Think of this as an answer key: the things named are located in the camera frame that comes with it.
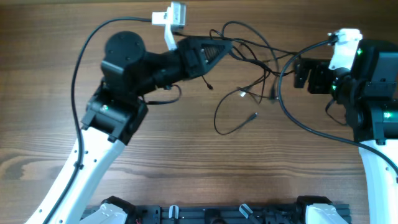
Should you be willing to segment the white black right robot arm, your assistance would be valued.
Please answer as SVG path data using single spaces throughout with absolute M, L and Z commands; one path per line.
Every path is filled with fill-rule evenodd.
M 311 94 L 344 106 L 366 174 L 370 222 L 397 223 L 397 45 L 363 39 L 342 61 L 348 66 L 296 56 L 294 87 L 307 83 Z

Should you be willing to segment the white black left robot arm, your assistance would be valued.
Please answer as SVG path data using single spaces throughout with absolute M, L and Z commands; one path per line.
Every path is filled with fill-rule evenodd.
M 29 223 L 78 223 L 105 172 L 147 114 L 144 95 L 207 74 L 231 48 L 228 40 L 186 37 L 176 49 L 155 54 L 137 33 L 111 36 L 101 63 L 103 78 L 78 123 L 80 134 Z

